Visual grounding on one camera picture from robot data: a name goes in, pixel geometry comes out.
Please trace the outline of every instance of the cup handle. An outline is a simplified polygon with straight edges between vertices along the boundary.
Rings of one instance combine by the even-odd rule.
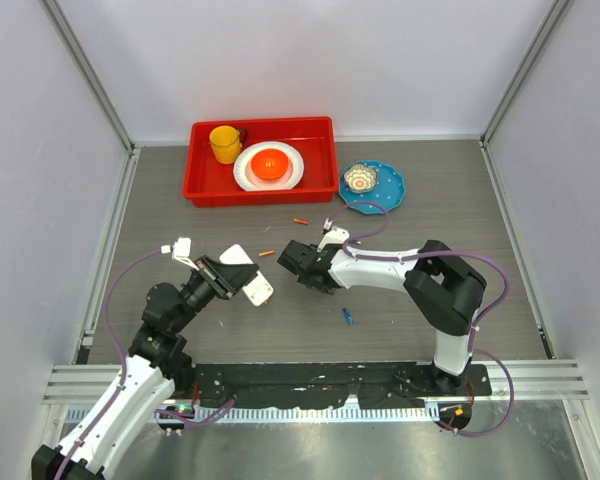
[[[238,128],[236,130],[238,130],[238,138],[240,139],[240,143],[244,145],[247,142],[249,132],[247,132],[246,128]]]

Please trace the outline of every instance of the small bowl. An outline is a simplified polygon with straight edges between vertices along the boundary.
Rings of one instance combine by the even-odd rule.
[[[378,172],[374,168],[356,163],[345,172],[344,181],[354,193],[370,192],[378,184]]]

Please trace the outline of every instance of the gray wall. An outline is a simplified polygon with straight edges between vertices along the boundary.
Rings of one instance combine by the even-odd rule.
[[[0,2],[0,480],[71,360],[123,160],[38,2]]]
[[[493,142],[549,333],[600,416],[600,0],[578,0]]]
[[[329,115],[336,135],[479,134],[552,0],[60,0],[130,134]]]

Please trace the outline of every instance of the red tray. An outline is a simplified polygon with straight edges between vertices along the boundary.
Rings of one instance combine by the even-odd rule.
[[[294,147],[304,161],[300,183],[291,190],[242,190],[233,178],[233,165],[223,165],[213,157],[209,134],[219,125],[246,128],[243,149],[273,140]],[[191,128],[182,193],[196,207],[330,202],[337,191],[338,164],[329,117],[199,122]]]

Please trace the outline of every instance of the black metal base plate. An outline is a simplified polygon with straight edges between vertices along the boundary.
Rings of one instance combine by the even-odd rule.
[[[466,377],[474,396],[491,395],[484,365],[469,365]],[[196,381],[201,405],[211,408],[235,397],[238,408],[319,410],[338,408],[349,395],[358,396],[362,409],[407,408],[422,406],[426,397],[467,395],[465,386],[443,393],[431,365],[416,362],[198,364]]]

